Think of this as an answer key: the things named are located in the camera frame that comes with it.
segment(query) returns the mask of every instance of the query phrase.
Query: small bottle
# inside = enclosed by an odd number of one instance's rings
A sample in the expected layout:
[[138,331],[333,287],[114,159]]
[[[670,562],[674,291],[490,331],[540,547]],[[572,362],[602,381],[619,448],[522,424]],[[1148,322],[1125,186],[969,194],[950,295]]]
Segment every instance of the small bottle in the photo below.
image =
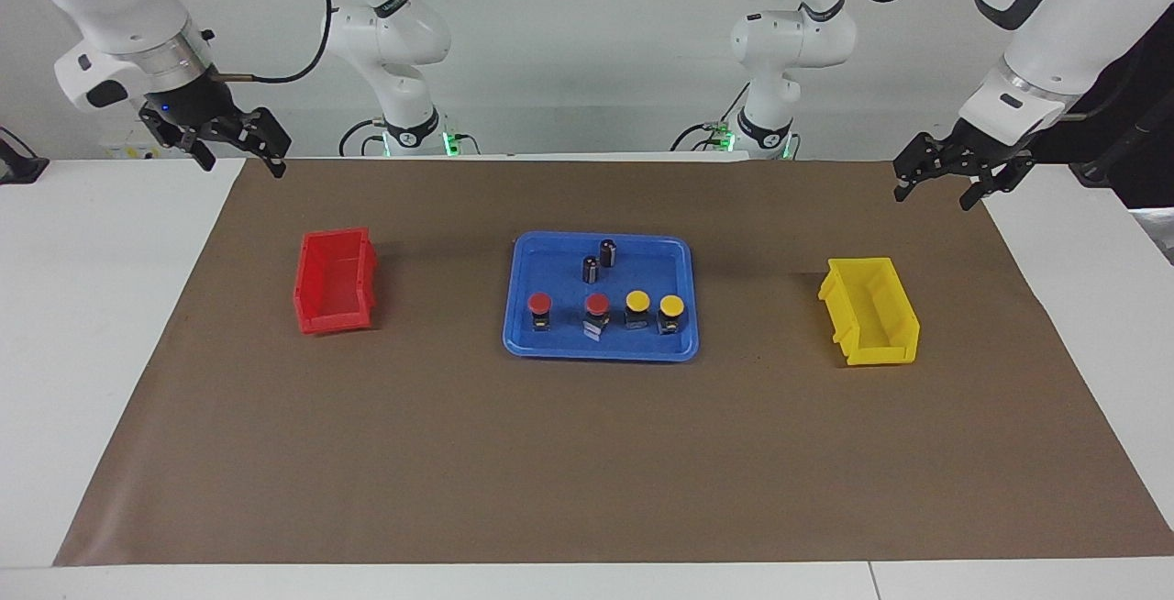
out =
[[551,296],[546,294],[534,294],[526,299],[526,309],[529,310],[534,323],[535,332],[547,332],[551,329]]
[[646,291],[629,291],[623,301],[623,325],[629,330],[641,330],[648,325],[648,309],[652,299]]
[[615,241],[601,241],[599,243],[599,264],[615,267]]
[[588,256],[583,258],[583,283],[595,283],[599,281],[599,258]]
[[680,296],[667,295],[661,298],[656,325],[660,333],[675,333],[681,328],[681,316],[684,312],[684,301]]
[[583,303],[583,333],[594,341],[603,335],[603,329],[607,328],[612,316],[608,314],[608,308],[610,304],[607,302],[607,296],[603,294],[592,294],[587,296],[587,301]]

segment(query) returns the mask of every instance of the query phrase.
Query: bottle with yellow cap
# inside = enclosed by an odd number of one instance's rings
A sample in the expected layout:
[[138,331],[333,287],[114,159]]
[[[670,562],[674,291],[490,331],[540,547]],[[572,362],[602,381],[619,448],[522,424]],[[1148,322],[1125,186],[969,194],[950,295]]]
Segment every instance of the bottle with yellow cap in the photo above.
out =
[[684,301],[680,296],[662,296],[656,325],[660,333],[675,333],[681,328],[681,316],[684,315]]
[[646,291],[629,291],[623,301],[623,325],[629,330],[641,330],[648,325],[648,309],[653,299]]

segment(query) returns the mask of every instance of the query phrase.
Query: red cap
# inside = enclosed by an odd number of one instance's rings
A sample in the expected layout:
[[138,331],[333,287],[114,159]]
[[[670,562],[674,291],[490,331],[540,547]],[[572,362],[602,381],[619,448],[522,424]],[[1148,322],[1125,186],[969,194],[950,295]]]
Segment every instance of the red cap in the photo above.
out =
[[534,316],[544,316],[546,312],[551,311],[551,296],[546,294],[534,294],[529,296],[528,302],[526,302],[526,308]]
[[602,316],[607,312],[609,304],[606,295],[592,294],[587,296],[587,303],[583,306],[587,308],[587,312],[591,312],[592,316]]

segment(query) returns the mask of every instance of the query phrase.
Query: brown mat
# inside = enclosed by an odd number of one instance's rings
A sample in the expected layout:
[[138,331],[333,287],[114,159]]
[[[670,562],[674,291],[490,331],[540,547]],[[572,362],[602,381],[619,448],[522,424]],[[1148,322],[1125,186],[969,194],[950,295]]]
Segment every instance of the brown mat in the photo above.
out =
[[[888,164],[254,162],[56,565],[1174,554],[990,216]],[[365,224],[377,330],[305,337],[302,232]],[[529,229],[691,245],[686,365],[501,345]],[[917,363],[848,369],[816,292],[892,256]]]

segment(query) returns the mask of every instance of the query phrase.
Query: white wall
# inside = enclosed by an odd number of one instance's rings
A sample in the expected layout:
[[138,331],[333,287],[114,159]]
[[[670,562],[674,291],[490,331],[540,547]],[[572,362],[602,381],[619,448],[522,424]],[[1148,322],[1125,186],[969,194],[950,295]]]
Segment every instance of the white wall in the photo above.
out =
[[[0,0],[0,123],[50,157],[101,154],[100,120],[80,115],[53,62],[76,32],[48,0]],[[321,0],[183,0],[225,73],[289,74],[312,55]],[[425,69],[437,102],[487,153],[663,149],[713,120],[745,81],[729,32],[740,15],[792,0],[427,0],[453,31],[447,61]],[[805,157],[889,157],[920,130],[943,133],[997,61],[1006,35],[971,0],[848,0],[859,45],[848,65],[801,69],[796,130]],[[290,86],[234,87],[268,106],[291,154],[332,154],[353,120],[378,115],[343,61]]]

